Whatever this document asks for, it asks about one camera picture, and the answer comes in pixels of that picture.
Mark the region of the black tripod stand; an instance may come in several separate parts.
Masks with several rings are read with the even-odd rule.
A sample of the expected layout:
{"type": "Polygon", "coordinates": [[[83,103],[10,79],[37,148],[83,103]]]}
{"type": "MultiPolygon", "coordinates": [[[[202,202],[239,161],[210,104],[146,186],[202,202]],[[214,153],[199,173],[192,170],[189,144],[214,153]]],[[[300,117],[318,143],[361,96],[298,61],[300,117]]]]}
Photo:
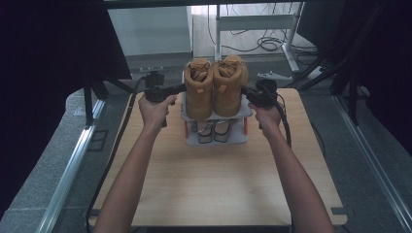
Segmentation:
{"type": "Polygon", "coordinates": [[[334,80],[329,88],[332,95],[341,95],[346,87],[349,87],[348,96],[348,116],[354,125],[358,125],[357,120],[357,101],[358,101],[358,81],[351,70],[352,59],[344,58],[337,64],[326,68],[320,75],[313,80],[299,86],[298,90],[307,90],[312,86],[334,76],[334,80]]]}
{"type": "Polygon", "coordinates": [[[128,92],[133,93],[134,89],[123,83],[122,81],[112,78],[103,76],[102,78],[94,78],[93,76],[89,76],[85,79],[84,84],[84,98],[85,98],[85,108],[86,108],[86,128],[90,128],[90,126],[96,120],[96,116],[94,115],[94,110],[92,106],[92,95],[95,95],[98,100],[104,101],[109,96],[109,91],[104,84],[104,82],[108,82],[113,84],[116,87],[128,92]]]}

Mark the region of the person's left hand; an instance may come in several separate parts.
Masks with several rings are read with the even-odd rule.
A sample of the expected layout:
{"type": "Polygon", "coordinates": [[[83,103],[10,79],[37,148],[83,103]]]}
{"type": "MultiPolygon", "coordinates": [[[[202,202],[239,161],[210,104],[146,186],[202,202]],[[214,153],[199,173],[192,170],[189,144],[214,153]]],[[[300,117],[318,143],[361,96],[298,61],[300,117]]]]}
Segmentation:
{"type": "Polygon", "coordinates": [[[150,131],[159,131],[162,128],[162,123],[166,120],[169,114],[168,108],[176,101],[177,96],[168,96],[160,103],[152,103],[143,95],[139,103],[139,110],[144,123],[144,129],[150,131]]]}

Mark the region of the dark curtain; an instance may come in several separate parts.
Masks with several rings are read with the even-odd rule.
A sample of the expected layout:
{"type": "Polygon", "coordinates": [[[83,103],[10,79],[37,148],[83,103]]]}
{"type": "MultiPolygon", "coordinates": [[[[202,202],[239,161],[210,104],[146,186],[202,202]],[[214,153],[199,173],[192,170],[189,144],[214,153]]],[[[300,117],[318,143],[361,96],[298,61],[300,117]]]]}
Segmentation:
{"type": "Polygon", "coordinates": [[[341,1],[336,64],[352,59],[366,106],[412,153],[412,0],[341,1]]]}
{"type": "Polygon", "coordinates": [[[0,0],[0,217],[86,81],[130,72],[104,0],[0,0]]]}

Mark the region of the tan suede boot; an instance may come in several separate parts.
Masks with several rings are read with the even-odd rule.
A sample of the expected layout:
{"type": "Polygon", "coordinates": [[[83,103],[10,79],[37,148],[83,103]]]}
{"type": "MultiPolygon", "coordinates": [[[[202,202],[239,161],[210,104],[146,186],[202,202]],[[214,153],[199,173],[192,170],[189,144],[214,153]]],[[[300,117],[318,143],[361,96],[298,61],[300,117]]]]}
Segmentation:
{"type": "Polygon", "coordinates": [[[237,115],[241,105],[241,87],[249,79],[246,63],[239,55],[229,55],[214,64],[213,75],[215,113],[221,117],[237,115]]]}
{"type": "Polygon", "coordinates": [[[185,67],[184,79],[188,117],[208,118],[212,113],[213,65],[206,58],[196,58],[185,67]]]}

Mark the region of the person's right hand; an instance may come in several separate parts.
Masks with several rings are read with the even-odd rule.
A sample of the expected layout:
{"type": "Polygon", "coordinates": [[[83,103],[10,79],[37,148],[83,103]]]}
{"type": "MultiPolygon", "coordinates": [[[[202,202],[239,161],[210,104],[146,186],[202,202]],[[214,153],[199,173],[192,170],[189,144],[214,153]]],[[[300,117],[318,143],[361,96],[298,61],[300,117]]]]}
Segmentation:
{"type": "Polygon", "coordinates": [[[256,112],[256,119],[266,138],[280,133],[281,115],[275,107],[264,109],[252,103],[249,107],[256,112]]]}

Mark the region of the aluminium rail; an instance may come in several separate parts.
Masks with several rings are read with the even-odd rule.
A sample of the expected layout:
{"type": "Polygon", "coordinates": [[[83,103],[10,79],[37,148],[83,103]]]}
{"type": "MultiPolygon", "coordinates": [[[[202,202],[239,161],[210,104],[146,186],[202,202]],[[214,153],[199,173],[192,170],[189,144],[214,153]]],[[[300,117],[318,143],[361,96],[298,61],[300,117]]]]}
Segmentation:
{"type": "Polygon", "coordinates": [[[354,140],[360,148],[360,151],[376,182],[381,187],[385,197],[387,198],[391,208],[393,209],[396,218],[403,228],[403,231],[405,233],[412,233],[412,211],[406,205],[403,197],[395,188],[387,173],[384,171],[384,168],[379,162],[375,151],[366,140],[361,129],[357,125],[355,125],[349,117],[344,101],[338,96],[333,96],[332,99],[337,106],[340,115],[342,115],[343,120],[347,124],[354,140]]]}
{"type": "Polygon", "coordinates": [[[104,101],[96,101],[91,112],[91,125],[87,126],[82,131],[82,134],[70,156],[70,159],[68,160],[55,192],[51,197],[51,201],[48,204],[35,233],[52,233],[74,179],[76,178],[77,172],[80,169],[83,158],[86,154],[86,149],[91,141],[97,121],[103,111],[104,106],[104,101]]]}

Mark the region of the white desk frame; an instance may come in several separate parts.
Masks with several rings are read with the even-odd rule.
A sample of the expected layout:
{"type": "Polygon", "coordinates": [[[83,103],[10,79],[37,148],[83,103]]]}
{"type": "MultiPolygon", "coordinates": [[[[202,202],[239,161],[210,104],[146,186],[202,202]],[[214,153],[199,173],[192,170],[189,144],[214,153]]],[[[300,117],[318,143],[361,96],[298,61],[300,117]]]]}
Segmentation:
{"type": "Polygon", "coordinates": [[[289,62],[292,72],[297,74],[299,68],[292,55],[292,41],[303,7],[304,3],[300,2],[293,15],[222,17],[220,14],[220,5],[218,5],[216,12],[215,59],[218,60],[222,58],[222,31],[288,29],[289,34],[287,35],[286,42],[282,45],[282,50],[289,62]]]}

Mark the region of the black sandal with rhinestone strap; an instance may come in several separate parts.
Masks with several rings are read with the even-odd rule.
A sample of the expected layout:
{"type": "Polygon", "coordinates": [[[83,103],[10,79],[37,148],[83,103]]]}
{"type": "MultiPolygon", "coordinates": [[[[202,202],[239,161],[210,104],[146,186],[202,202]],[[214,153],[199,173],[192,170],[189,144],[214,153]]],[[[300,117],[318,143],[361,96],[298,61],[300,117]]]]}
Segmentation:
{"type": "Polygon", "coordinates": [[[213,139],[212,123],[209,121],[198,121],[196,123],[196,134],[199,144],[211,143],[213,139]]]}
{"type": "Polygon", "coordinates": [[[220,143],[226,143],[229,137],[230,125],[230,120],[219,120],[214,126],[214,140],[220,143]]]}

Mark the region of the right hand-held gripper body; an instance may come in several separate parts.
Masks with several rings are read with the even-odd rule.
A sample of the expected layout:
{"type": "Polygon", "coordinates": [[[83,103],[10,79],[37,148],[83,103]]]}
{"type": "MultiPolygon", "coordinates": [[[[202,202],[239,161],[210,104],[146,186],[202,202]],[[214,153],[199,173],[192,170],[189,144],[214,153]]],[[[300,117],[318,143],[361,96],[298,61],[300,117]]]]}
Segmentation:
{"type": "Polygon", "coordinates": [[[292,77],[275,74],[272,71],[268,73],[258,73],[256,89],[263,95],[269,106],[274,106],[275,102],[280,99],[278,89],[292,82],[292,77]]]}

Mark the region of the white power strip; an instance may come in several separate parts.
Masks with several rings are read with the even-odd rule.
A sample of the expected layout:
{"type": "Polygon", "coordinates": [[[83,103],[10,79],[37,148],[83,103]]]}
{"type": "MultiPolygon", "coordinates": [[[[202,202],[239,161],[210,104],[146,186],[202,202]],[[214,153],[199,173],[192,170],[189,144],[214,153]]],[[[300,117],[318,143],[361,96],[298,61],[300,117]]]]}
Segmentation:
{"type": "Polygon", "coordinates": [[[321,67],[321,66],[318,66],[317,68],[315,68],[315,69],[308,75],[308,79],[309,79],[309,80],[314,80],[314,79],[316,79],[323,71],[324,71],[324,68],[321,67]]]}

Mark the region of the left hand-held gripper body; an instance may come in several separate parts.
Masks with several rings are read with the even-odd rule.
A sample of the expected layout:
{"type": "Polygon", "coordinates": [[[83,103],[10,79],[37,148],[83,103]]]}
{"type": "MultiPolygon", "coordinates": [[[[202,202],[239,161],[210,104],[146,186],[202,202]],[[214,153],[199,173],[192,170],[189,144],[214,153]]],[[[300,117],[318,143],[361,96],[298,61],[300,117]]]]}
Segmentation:
{"type": "Polygon", "coordinates": [[[176,95],[177,89],[175,86],[165,87],[164,76],[158,71],[151,71],[148,75],[143,77],[145,82],[145,98],[152,103],[161,103],[168,96],[176,95]]]}

